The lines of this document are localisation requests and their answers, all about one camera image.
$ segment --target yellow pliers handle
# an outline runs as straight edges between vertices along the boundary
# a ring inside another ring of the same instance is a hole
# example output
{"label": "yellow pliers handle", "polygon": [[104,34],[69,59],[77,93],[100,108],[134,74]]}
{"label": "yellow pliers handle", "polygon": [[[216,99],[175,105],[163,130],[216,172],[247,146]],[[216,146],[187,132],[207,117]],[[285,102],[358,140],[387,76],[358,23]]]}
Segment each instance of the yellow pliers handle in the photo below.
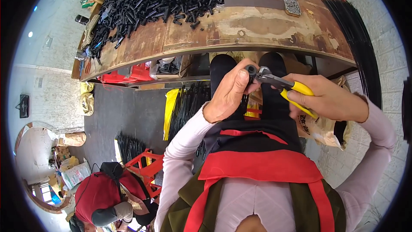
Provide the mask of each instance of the yellow pliers handle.
{"label": "yellow pliers handle", "polygon": [[[314,96],[313,92],[311,89],[309,89],[308,86],[301,84],[300,82],[295,82],[295,85],[291,88],[292,90],[296,90],[297,92],[300,92],[304,95],[309,95],[309,96]],[[296,107],[298,107],[301,111],[305,112],[306,114],[308,114],[309,116],[313,117],[313,118],[318,118],[318,116],[315,113],[312,113],[309,109],[307,109],[306,107],[291,101],[288,99],[287,96],[288,91],[286,89],[283,89],[283,91],[281,92],[282,97],[284,97],[287,101],[289,101],[290,103],[292,103],[293,105],[295,105]]]}

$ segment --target red apron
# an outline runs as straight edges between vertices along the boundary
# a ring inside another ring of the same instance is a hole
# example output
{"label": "red apron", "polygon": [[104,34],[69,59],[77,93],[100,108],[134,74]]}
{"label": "red apron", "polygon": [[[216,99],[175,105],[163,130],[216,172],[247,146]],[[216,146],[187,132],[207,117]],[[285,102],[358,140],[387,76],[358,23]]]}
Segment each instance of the red apron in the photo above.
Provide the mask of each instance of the red apron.
{"label": "red apron", "polygon": [[[139,182],[125,170],[120,183],[137,198],[144,200],[146,195]],[[92,173],[79,185],[75,194],[76,216],[93,224],[91,215],[97,209],[107,209],[122,202],[115,181],[103,172]]]}
{"label": "red apron", "polygon": [[[245,161],[259,159],[259,165]],[[203,164],[199,180],[205,180],[204,192],[190,209],[184,232],[197,232],[202,224],[209,188],[221,178],[250,178],[257,181],[307,183],[319,213],[321,232],[333,232],[332,207],[316,164],[299,152],[220,151],[210,153]]]}

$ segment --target olive green vest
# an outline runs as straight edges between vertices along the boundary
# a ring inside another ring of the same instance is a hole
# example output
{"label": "olive green vest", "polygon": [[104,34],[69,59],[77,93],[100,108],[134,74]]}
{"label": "olive green vest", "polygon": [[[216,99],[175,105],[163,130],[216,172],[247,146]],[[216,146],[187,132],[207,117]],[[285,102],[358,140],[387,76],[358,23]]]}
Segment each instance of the olive green vest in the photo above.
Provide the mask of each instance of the olive green vest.
{"label": "olive green vest", "polygon": [[[179,190],[179,198],[169,208],[160,232],[183,232],[186,220],[193,203],[203,193],[204,180],[198,180],[199,171]],[[346,214],[339,194],[322,179],[323,188],[332,206],[335,220],[335,231],[346,230]],[[213,184],[205,206],[203,223],[199,232],[213,232],[215,230],[216,215],[218,213],[220,191],[223,179]],[[307,184],[289,183],[292,195],[293,214],[295,216],[296,232],[320,232],[318,209],[312,198]]]}

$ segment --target fingernail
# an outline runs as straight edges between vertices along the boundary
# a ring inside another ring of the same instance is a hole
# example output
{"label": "fingernail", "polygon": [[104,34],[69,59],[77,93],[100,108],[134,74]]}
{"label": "fingernail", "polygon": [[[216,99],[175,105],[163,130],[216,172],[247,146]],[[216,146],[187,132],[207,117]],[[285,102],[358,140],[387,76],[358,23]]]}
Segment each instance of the fingernail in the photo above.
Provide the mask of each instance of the fingernail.
{"label": "fingernail", "polygon": [[248,73],[246,73],[246,71],[245,71],[245,70],[239,70],[238,75],[239,75],[239,77],[240,77],[241,79],[246,79],[246,78],[249,78],[249,74],[248,74]]}
{"label": "fingernail", "polygon": [[295,92],[293,90],[289,90],[288,93],[286,93],[286,96],[288,99],[291,99],[294,97]]}

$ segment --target white long sleeve shirt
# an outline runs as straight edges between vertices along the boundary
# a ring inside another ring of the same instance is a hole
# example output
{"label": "white long sleeve shirt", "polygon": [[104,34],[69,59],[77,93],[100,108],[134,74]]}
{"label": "white long sleeve shirt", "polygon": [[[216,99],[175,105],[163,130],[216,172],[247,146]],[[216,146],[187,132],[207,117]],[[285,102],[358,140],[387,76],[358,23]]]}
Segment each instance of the white long sleeve shirt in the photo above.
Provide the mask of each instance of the white long sleeve shirt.
{"label": "white long sleeve shirt", "polygon": [[[368,100],[369,117],[360,124],[372,138],[364,158],[352,174],[335,190],[346,210],[346,231],[351,232],[368,209],[381,176],[391,161],[396,134],[389,119]],[[163,186],[155,220],[159,232],[178,191],[192,175],[194,153],[213,126],[203,117],[201,108],[177,133],[166,148]],[[216,232],[234,232],[240,222],[257,214],[269,232],[296,231],[289,183],[262,182],[248,178],[224,178],[216,218]]]}

